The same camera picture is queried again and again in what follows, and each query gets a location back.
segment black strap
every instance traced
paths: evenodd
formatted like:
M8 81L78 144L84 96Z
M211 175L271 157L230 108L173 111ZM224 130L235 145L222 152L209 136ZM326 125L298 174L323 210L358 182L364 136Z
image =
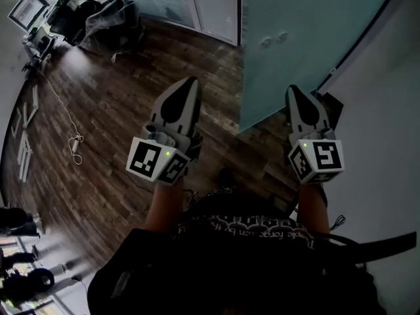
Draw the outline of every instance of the black strap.
M323 234L320 232L311 232L317 236L330 238L344 243L344 246L324 247L323 252L327 261L344 260L352 264L368 263L397 255L399 253L413 249L417 244L417 233L404 234L395 238L373 241L371 243L359 244L346 237L335 234Z

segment wooden floor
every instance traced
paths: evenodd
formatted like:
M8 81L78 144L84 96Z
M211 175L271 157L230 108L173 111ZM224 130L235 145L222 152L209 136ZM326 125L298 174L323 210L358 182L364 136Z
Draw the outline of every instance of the wooden floor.
M76 165L68 139L75 135L68 116L43 77L39 105L28 127L33 149L27 183L18 180L17 151L22 133L9 133L3 150L1 188L5 202L39 212L49 232L66 235L67 246L104 264L132 228L141 227L153 186L128 175L125 164L134 136L150 115L156 97L179 79L196 76L203 86L198 129L204 137L199 163L186 188L203 196L216 188L217 174L229 167L244 190L290 200L297 189L284 165L289 134L276 114L237 135L243 79L242 50L189 30L146 22L138 53L108 58L61 45L44 72L67 105L85 141ZM32 103L32 85L18 101Z

